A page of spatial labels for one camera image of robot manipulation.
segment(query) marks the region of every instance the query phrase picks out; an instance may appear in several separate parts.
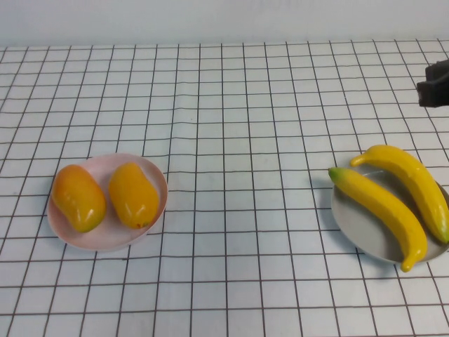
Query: yellow mango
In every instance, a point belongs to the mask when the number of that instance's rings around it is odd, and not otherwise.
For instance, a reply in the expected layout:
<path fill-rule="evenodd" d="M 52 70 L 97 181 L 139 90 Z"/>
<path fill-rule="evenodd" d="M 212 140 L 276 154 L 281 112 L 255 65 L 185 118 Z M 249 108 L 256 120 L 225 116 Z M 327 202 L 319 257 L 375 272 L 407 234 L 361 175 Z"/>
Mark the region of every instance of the yellow mango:
<path fill-rule="evenodd" d="M 97 227 L 106 214 L 106 197 L 86 169 L 68 165 L 53 182 L 51 199 L 78 232 Z"/>
<path fill-rule="evenodd" d="M 109 196 L 120 221 L 130 228 L 147 227 L 157 214 L 156 188 L 134 162 L 119 166 L 112 174 Z"/>

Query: white wall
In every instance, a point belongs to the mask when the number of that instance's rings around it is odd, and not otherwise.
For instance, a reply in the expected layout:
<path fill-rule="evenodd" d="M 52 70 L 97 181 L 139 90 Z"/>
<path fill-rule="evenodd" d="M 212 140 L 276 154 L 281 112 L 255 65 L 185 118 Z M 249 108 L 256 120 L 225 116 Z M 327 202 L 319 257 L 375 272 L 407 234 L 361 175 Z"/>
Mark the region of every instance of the white wall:
<path fill-rule="evenodd" d="M 0 0 L 0 46 L 449 37 L 446 0 Z"/>

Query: pink plate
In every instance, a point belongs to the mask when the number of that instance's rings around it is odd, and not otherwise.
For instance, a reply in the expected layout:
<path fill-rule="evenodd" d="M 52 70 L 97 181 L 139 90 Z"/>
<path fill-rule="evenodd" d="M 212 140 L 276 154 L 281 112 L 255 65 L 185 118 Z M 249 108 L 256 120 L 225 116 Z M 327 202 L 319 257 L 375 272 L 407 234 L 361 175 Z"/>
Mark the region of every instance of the pink plate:
<path fill-rule="evenodd" d="M 140 166 L 159 195 L 159 209 L 154 220 L 147 227 L 139 230 L 130 229 L 120 222 L 107 191 L 109 179 L 115 169 L 130 161 L 134 161 Z M 80 249 L 110 251 L 129 245 L 151 230 L 166 207 L 168 194 L 166 179 L 156 165 L 145 158 L 122 153 L 90 158 L 79 165 L 84 167 L 102 188 L 107 199 L 107 212 L 105 219 L 94 230 L 79 233 L 70 225 L 50 198 L 47 209 L 48 222 L 51 229 L 62 241 Z"/>

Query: banana tip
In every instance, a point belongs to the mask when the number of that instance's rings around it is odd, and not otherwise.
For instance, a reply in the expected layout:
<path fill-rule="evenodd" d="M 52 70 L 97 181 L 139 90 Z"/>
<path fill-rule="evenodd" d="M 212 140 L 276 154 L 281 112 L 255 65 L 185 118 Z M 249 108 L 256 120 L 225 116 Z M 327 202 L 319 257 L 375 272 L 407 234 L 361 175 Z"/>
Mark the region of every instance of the banana tip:
<path fill-rule="evenodd" d="M 361 154 L 361 155 L 359 155 L 359 156 L 354 157 L 353 159 L 351 159 L 350 165 L 353 166 L 353 167 L 354 167 L 354 166 L 358 166 L 358 165 L 363 164 L 364 161 L 365 161 L 365 157 L 363 156 L 363 154 Z"/>
<path fill-rule="evenodd" d="M 410 272 L 413 268 L 413 266 L 415 265 L 415 261 L 412 260 L 411 258 L 406 258 L 402 263 L 401 263 L 401 270 L 403 272 Z"/>

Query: gray plate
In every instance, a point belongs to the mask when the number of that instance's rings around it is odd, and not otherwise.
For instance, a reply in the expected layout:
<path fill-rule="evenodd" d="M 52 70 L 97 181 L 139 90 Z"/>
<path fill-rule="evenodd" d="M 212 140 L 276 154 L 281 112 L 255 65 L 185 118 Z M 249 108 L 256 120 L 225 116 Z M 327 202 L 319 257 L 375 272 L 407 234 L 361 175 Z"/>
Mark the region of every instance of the gray plate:
<path fill-rule="evenodd" d="M 395 194 L 412 210 L 421 224 L 424 224 L 413 198 L 398 178 L 389 172 L 369 166 L 358 168 L 357 171 Z M 440 189 L 446 202 L 449 202 L 448 193 L 441 186 Z M 331 207 L 335 221 L 354 245 L 381 260 L 391 263 L 400 263 L 403 260 L 399 243 L 388 227 L 335 186 Z M 428 245 L 427 255 L 421 262 L 436 258 L 449 249 L 449 244 L 438 242 L 425 225 L 423 225 L 423 228 L 427 235 Z"/>

